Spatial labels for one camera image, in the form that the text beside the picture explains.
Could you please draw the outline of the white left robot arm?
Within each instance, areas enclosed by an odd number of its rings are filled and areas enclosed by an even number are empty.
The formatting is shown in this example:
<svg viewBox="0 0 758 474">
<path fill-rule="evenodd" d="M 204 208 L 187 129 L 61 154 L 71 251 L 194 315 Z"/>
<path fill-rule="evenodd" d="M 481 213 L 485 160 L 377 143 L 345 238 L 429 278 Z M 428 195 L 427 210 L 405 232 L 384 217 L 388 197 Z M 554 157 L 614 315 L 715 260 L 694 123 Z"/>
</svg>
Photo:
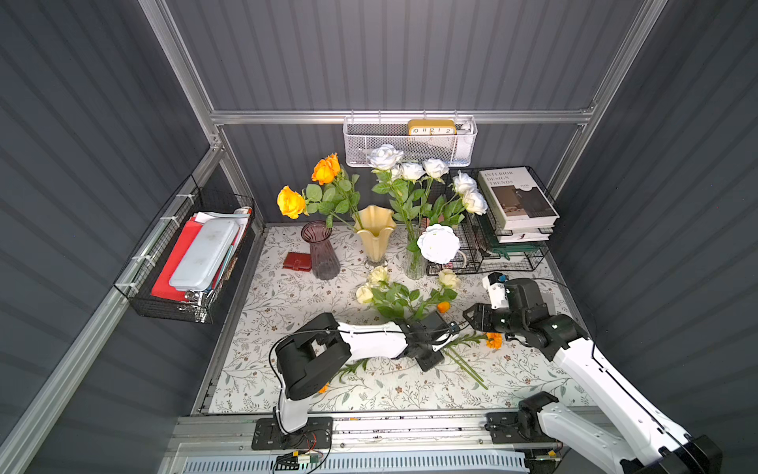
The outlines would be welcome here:
<svg viewBox="0 0 758 474">
<path fill-rule="evenodd" d="M 290 435 L 308 421 L 313 398 L 344 367 L 364 359 L 412 359 L 422 371 L 444 361 L 442 349 L 455 342 L 461 327 L 434 311 L 411 323 L 379 325 L 341 322 L 322 313 L 270 349 L 270 365 L 280 383 L 274 420 Z"/>
</svg>

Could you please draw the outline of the orange yellow rose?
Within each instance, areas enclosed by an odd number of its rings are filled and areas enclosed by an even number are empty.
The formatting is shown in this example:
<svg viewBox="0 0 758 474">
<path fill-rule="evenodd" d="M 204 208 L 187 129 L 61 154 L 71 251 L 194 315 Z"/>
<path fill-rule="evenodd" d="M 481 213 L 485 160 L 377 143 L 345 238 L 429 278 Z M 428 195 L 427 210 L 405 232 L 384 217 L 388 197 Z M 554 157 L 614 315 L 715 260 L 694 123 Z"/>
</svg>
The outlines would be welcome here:
<svg viewBox="0 0 758 474">
<path fill-rule="evenodd" d="M 333 153 L 320 160 L 314 167 L 311 181 L 306 188 L 306 213 L 320 213 L 326 217 L 328 228 L 334 221 L 347 223 L 343 215 L 355 220 L 358 229 L 363 228 L 359 216 L 360 193 L 355 189 L 358 175 L 349 175 L 341 167 L 339 156 Z"/>
</svg>

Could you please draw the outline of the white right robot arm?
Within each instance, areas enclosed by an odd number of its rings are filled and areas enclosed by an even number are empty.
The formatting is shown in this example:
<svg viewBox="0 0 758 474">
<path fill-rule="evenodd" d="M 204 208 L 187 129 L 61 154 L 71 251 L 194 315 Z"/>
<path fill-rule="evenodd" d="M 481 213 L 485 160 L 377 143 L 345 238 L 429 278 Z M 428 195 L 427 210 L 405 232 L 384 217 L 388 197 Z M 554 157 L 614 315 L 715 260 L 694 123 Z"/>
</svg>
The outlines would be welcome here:
<svg viewBox="0 0 758 474">
<path fill-rule="evenodd" d="M 519 402 L 513 424 L 494 422 L 496 431 L 518 432 L 525 440 L 553 438 L 606 473 L 722 470 L 722 450 L 708 436 L 691 436 L 649 402 L 574 319 L 551 313 L 535 280 L 493 273 L 482 283 L 490 300 L 465 310 L 470 326 L 539 351 L 582 387 L 617 430 L 610 433 L 539 392 Z"/>
</svg>

